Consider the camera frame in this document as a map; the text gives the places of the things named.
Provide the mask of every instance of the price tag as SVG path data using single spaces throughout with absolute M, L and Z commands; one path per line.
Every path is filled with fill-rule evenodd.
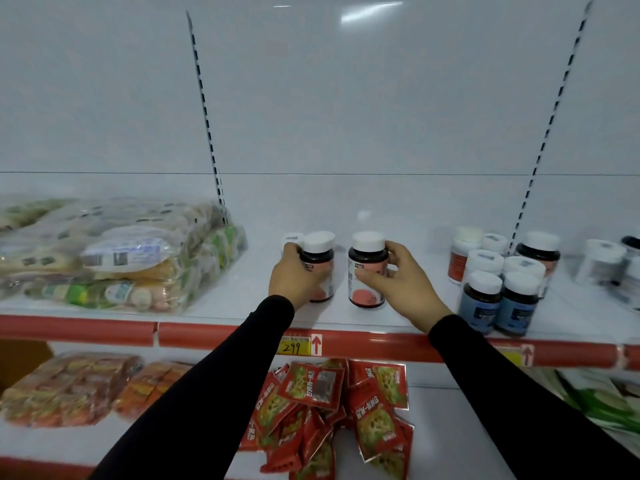
M 311 355 L 311 337 L 284 335 L 278 346 L 279 355 Z
M 498 352 L 507 357 L 510 362 L 516 364 L 518 367 L 531 367 L 533 365 L 533 345 L 526 344 L 520 347 L 497 346 L 496 350 L 498 350 Z

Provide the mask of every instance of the bottle with blue label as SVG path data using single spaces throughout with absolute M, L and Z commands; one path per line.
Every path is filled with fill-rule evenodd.
M 462 291 L 458 315 L 483 335 L 490 333 L 502 300 L 502 280 L 486 271 L 474 271 Z
M 510 337 L 526 334 L 540 300 L 538 291 L 541 283 L 542 280 L 532 274 L 507 273 L 495 327 Z

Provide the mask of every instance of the blue label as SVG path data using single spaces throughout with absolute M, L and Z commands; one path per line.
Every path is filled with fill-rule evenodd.
M 501 329 L 516 335 L 524 335 L 529 328 L 536 306 L 538 306 L 537 303 L 525 305 L 524 303 L 503 298 L 495 324 Z
M 498 314 L 498 308 L 500 308 L 500 302 L 483 303 L 482 301 L 476 301 L 466 293 L 462 293 L 458 315 L 460 315 L 471 328 L 486 335 L 491 332 Z

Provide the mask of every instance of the person's left hand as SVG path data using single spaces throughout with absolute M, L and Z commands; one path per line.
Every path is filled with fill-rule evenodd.
M 282 259 L 273 267 L 269 281 L 269 296 L 276 294 L 287 298 L 296 311 L 309 302 L 320 283 L 332 272 L 332 269 L 307 271 L 299 252 L 299 245 L 286 243 Z

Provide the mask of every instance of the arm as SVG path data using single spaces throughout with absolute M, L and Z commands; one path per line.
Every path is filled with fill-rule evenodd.
M 326 275 L 307 272 L 288 244 L 269 297 L 133 423 L 90 480 L 224 478 L 282 334 Z
M 358 279 L 384 294 L 398 313 L 429 334 L 517 478 L 595 478 L 616 472 L 622 476 L 640 467 L 623 446 L 453 315 L 404 246 L 389 241 L 387 247 L 397 272 L 386 278 L 359 269 Z

